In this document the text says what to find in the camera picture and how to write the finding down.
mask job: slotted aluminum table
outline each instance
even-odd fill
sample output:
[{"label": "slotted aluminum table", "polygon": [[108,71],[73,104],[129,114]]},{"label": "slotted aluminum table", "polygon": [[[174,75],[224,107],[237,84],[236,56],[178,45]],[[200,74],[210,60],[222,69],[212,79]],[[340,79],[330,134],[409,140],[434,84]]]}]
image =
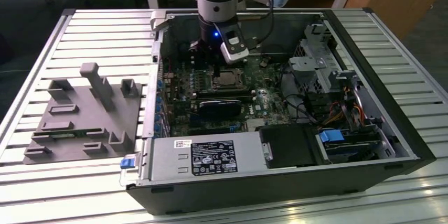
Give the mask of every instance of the slotted aluminum table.
[{"label": "slotted aluminum table", "polygon": [[[446,93],[374,14],[361,9],[334,13],[428,143],[436,162],[361,193],[180,216],[152,216],[126,194],[118,183],[120,158],[22,165],[24,149],[50,97],[45,91],[50,79],[68,78],[74,86],[88,85],[80,78],[78,66],[94,61],[110,84],[122,78],[146,83],[154,42],[150,10],[77,10],[61,16],[0,125],[0,223],[445,222]],[[142,132],[144,106],[142,97],[137,138]]]}]

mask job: barcode sticker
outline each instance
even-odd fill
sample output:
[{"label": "barcode sticker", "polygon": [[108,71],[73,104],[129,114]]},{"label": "barcode sticker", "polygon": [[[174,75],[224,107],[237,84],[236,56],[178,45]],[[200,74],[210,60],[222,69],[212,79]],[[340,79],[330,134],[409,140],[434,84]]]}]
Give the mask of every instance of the barcode sticker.
[{"label": "barcode sticker", "polygon": [[190,140],[176,140],[174,141],[174,148],[189,148],[190,147]]}]

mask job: warning label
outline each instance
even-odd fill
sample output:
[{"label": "warning label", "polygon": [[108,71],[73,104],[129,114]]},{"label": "warning label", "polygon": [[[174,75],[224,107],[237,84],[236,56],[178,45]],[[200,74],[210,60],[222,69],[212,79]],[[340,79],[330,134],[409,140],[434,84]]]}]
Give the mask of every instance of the warning label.
[{"label": "warning label", "polygon": [[236,173],[233,141],[190,144],[190,162],[194,176]]}]

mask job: floor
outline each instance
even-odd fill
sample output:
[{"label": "floor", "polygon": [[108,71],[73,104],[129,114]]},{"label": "floor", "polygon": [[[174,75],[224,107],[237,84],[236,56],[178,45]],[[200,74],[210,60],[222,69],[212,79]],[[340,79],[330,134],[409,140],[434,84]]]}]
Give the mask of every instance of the floor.
[{"label": "floor", "polygon": [[[161,0],[173,5],[172,0]],[[13,58],[0,65],[0,119],[26,78],[52,28],[65,8],[146,8],[145,0],[0,0],[0,62],[8,51]],[[448,0],[437,0],[404,44],[448,90]]]}]

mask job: blue latch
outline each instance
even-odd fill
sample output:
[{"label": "blue latch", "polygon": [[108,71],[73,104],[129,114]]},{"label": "blue latch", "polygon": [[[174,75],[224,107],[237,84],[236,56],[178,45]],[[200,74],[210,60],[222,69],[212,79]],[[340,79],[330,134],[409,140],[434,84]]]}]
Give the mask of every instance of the blue latch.
[{"label": "blue latch", "polygon": [[340,130],[326,130],[318,134],[322,142],[344,141],[344,136]]},{"label": "blue latch", "polygon": [[120,162],[121,169],[130,169],[134,168],[134,157],[133,158],[124,158]]}]

